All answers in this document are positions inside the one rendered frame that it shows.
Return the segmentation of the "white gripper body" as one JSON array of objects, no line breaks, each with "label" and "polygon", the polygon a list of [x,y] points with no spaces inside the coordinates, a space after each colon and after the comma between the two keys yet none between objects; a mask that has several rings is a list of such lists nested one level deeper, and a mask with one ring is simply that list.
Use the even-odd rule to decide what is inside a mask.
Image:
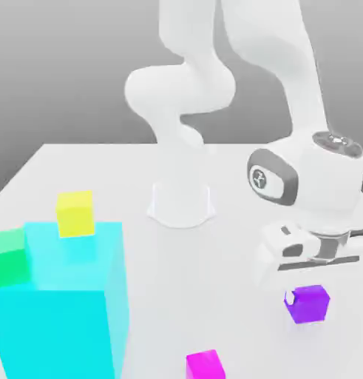
[{"label": "white gripper body", "polygon": [[265,262],[257,259],[257,286],[262,289],[294,289],[299,286],[331,286],[363,279],[363,249],[331,262]]}]

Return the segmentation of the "small purple cube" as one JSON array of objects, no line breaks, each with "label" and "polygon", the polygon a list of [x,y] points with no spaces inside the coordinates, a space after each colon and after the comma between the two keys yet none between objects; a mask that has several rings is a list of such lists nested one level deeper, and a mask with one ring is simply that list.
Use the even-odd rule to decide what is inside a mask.
[{"label": "small purple cube", "polygon": [[294,289],[294,294],[294,304],[292,306],[285,304],[294,323],[314,323],[325,320],[330,296],[322,285],[297,287]]}]

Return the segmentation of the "small magenta cube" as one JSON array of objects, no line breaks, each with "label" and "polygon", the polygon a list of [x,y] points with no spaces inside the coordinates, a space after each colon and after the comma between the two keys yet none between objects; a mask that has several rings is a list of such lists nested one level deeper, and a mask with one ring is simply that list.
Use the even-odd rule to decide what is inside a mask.
[{"label": "small magenta cube", "polygon": [[226,379],[215,349],[186,356],[186,379]]}]

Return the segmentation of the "small yellow cube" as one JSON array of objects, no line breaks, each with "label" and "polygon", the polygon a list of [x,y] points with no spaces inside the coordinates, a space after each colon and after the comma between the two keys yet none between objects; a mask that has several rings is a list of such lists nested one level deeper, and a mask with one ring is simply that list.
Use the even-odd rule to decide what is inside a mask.
[{"label": "small yellow cube", "polygon": [[56,202],[58,231],[61,238],[95,234],[92,192],[61,192]]}]

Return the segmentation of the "small green cube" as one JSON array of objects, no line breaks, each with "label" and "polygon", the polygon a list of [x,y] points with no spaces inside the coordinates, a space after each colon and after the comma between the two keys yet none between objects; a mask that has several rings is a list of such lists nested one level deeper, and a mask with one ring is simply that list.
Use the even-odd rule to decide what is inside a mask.
[{"label": "small green cube", "polygon": [[30,281],[24,229],[0,231],[0,288]]}]

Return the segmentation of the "large cyan box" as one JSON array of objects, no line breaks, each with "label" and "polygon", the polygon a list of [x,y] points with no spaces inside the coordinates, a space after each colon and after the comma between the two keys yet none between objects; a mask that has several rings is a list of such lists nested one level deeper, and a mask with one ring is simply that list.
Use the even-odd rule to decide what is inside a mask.
[{"label": "large cyan box", "polygon": [[129,300],[119,222],[61,238],[54,222],[23,227],[30,281],[0,288],[7,379],[121,379]]}]

